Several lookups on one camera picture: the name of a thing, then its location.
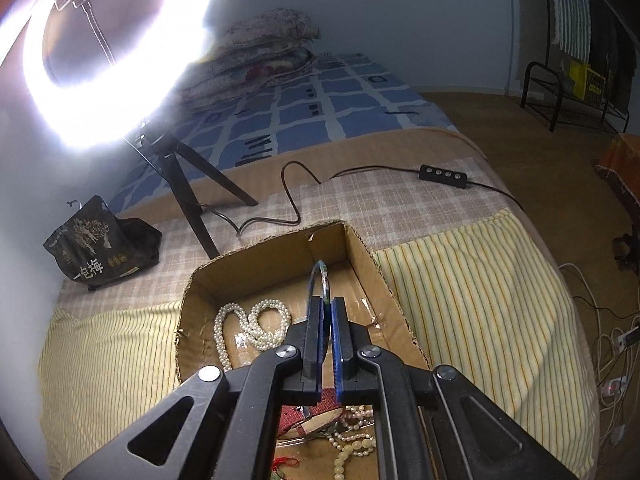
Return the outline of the open cardboard box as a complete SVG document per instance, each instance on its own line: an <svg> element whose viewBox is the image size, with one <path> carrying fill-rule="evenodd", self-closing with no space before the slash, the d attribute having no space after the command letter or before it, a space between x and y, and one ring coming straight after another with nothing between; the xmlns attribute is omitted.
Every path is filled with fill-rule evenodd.
<svg viewBox="0 0 640 480"><path fill-rule="evenodd" d="M378 430L378 478L430 475L411 385L414 374L427 370L427 360L367 247L350 226L332 222L230 252L192 274L183 295L177 342L178 375L194 400L177 442L188 451L183 477L269 477L285 406L284 362L279 359L285 340L206 379L207 367L221 366L213 338L215 316L229 302L279 299L290 309L294 325L306 320L311 296L326 305L322 387L326 380L334 383L334 298L345 300L349 321L363 325L372 344L383 351L381 403L369 404Z"/></svg>

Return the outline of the pink plaid blanket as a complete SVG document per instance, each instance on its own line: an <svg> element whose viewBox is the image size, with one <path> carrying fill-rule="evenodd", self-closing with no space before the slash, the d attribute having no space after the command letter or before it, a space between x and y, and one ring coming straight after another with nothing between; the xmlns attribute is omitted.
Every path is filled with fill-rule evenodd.
<svg viewBox="0 0 640 480"><path fill-rule="evenodd" d="M285 185L257 207L224 208L224 214L236 222L259 220L243 234L235 234L231 226L214 216L207 216L205 224L223 254L290 232L294 219L302 226L342 220L370 249L379 250L467 226L509 207L508 198L490 189L486 174L472 158L456 159L452 166L465 172L472 185L460 190L387 169L348 174L318 184L302 168L293 166L285 171ZM281 226L281 220L288 223ZM164 221L158 229L163 238L156 266L95 292L65 281L58 294L58 308L76 318L88 318L180 299L191 273L208 258L186 220Z"/></svg>

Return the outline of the black inline light controller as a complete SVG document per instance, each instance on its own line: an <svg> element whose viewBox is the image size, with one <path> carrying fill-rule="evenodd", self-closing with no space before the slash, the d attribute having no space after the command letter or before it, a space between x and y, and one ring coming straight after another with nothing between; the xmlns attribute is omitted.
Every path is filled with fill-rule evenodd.
<svg viewBox="0 0 640 480"><path fill-rule="evenodd" d="M466 188L468 185L468 176L464 172L428 165L422 165L420 167L419 179L426 182L452 186L453 188Z"/></svg>

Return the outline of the black printed snack bag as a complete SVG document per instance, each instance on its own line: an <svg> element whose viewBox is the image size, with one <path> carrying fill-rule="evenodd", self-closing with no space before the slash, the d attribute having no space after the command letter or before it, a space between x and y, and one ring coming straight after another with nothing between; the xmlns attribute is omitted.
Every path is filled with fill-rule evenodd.
<svg viewBox="0 0 640 480"><path fill-rule="evenodd" d="M139 218L116 217L96 195L56 228L42 247L66 278L95 290L156 266L162 237Z"/></svg>

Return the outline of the black tripod stand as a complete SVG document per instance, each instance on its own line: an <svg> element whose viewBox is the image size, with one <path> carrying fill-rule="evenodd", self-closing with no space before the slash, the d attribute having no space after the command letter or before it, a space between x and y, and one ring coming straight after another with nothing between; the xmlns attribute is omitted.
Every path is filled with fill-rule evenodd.
<svg viewBox="0 0 640 480"><path fill-rule="evenodd" d="M149 124L146 124L140 128L134 136L134 140L126 139L126 142L169 185L206 255L211 259L218 257L218 248L202 219L202 214L206 209L209 209L209 206L205 206L196 197L178 158L184 159L246 206L256 206L258 201L216 169L194 148L178 140L169 131L155 131Z"/></svg>

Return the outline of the blue checkered bedsheet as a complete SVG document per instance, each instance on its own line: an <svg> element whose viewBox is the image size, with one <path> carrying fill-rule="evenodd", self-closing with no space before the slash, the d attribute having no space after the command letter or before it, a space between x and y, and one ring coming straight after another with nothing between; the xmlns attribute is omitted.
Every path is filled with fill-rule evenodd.
<svg viewBox="0 0 640 480"><path fill-rule="evenodd" d="M219 170L365 134L454 125L361 53L323 55L310 73L214 105L161 129Z"/></svg>

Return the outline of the folded floral quilt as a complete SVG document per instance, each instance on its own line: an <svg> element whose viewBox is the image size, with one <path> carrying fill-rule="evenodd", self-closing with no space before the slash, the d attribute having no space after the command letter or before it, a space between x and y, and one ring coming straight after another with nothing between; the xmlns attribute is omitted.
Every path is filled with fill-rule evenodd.
<svg viewBox="0 0 640 480"><path fill-rule="evenodd" d="M171 91L171 102L205 110L309 72L319 26L303 11L277 8L234 23Z"/></svg>

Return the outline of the orange object on floor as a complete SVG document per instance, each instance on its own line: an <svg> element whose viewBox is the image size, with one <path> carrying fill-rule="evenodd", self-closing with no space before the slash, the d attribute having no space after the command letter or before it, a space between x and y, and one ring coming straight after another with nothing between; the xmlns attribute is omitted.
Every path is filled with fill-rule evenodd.
<svg viewBox="0 0 640 480"><path fill-rule="evenodd" d="M632 218L639 217L640 136L619 133L594 166Z"/></svg>

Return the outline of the black metal rack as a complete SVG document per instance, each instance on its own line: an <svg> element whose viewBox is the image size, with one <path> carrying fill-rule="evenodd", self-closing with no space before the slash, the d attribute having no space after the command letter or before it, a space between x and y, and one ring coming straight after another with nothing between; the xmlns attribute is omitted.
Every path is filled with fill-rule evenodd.
<svg viewBox="0 0 640 480"><path fill-rule="evenodd" d="M520 107L529 108L547 124L550 132L571 126L608 133L626 132L630 114L616 107L605 83L600 106L589 105L574 97L574 81L547 64L530 62L524 72Z"/></svg>

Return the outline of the yellow box on rack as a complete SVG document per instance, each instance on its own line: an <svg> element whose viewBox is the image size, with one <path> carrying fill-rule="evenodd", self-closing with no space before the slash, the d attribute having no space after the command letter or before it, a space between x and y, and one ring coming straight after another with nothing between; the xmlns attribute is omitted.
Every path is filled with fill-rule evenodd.
<svg viewBox="0 0 640 480"><path fill-rule="evenodd" d="M582 102L600 106L604 98L606 79L595 72L588 63L572 58L570 60L570 79L574 81L574 97Z"/></svg>

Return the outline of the hanging striped towel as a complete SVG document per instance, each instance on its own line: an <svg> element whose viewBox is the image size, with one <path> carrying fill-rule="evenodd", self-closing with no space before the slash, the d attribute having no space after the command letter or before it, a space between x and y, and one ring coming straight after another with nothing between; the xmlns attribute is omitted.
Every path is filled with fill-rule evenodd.
<svg viewBox="0 0 640 480"><path fill-rule="evenodd" d="M587 63L591 47L589 0L550 0L551 44L571 58Z"/></svg>

